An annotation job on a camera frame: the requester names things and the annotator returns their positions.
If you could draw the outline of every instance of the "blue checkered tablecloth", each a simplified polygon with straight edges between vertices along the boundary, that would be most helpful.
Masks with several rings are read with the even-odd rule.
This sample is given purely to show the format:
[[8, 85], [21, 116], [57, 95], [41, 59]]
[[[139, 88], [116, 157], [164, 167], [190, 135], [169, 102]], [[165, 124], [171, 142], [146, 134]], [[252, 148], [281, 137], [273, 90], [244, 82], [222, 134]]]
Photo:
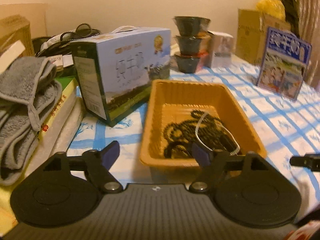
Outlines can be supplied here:
[[[303, 84], [296, 102], [282, 98], [252, 84], [259, 68], [234, 63], [229, 68], [204, 68], [196, 74], [171, 70], [171, 79], [214, 82], [227, 85], [249, 117], [264, 143], [267, 160], [300, 190], [301, 219], [320, 205], [320, 172], [291, 167], [291, 156], [320, 152], [320, 95]], [[68, 156], [81, 155], [89, 149], [103, 149], [111, 141], [121, 145], [120, 156], [110, 172], [123, 185], [129, 182], [151, 183], [150, 168], [139, 161], [139, 146], [147, 104], [110, 128], [87, 114], [73, 139]]]

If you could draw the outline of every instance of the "folded gray cloth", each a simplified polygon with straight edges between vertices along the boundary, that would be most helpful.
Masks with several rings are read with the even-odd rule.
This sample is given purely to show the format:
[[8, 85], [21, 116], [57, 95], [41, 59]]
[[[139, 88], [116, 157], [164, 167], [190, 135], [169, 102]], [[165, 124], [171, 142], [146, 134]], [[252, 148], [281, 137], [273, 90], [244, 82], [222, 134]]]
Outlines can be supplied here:
[[[55, 80], [35, 94], [33, 106], [41, 124], [61, 94], [61, 84]], [[13, 105], [0, 110], [0, 185], [17, 181], [37, 144], [37, 131], [31, 126], [28, 106]]]
[[41, 121], [34, 106], [36, 93], [56, 75], [56, 67], [46, 57], [22, 57], [0, 74], [0, 106], [24, 104], [33, 130], [40, 131]]

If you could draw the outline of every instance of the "ribbed black surface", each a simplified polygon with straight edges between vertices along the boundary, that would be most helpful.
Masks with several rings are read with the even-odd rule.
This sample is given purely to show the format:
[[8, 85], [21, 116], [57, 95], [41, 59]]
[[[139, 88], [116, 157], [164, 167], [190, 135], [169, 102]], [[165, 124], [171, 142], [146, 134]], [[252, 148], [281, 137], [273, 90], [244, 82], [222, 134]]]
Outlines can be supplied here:
[[20, 223], [5, 240], [282, 240], [296, 228], [253, 229], [223, 217], [205, 195], [183, 185], [131, 184], [106, 195], [83, 220], [60, 228]]

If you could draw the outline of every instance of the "plastic-wrapped bowl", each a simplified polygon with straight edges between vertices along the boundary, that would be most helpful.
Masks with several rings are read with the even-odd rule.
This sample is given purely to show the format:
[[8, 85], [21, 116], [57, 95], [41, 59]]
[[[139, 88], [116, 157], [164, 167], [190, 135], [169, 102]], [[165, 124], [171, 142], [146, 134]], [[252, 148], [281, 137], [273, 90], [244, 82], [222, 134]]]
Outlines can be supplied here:
[[181, 36], [204, 36], [208, 31], [210, 19], [191, 16], [176, 16], [174, 22]]
[[183, 56], [179, 52], [174, 54], [179, 71], [183, 73], [195, 73], [201, 57]]
[[210, 35], [202, 37], [176, 36], [180, 52], [186, 56], [196, 56], [207, 52], [210, 39]]

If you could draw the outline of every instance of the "blue magazine cover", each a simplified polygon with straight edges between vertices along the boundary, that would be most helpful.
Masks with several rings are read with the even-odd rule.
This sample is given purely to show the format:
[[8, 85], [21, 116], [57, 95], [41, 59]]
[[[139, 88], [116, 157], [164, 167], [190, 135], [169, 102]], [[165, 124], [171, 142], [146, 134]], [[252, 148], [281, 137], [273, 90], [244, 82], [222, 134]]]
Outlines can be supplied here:
[[296, 100], [310, 54], [309, 43], [291, 33], [269, 27], [257, 85]]

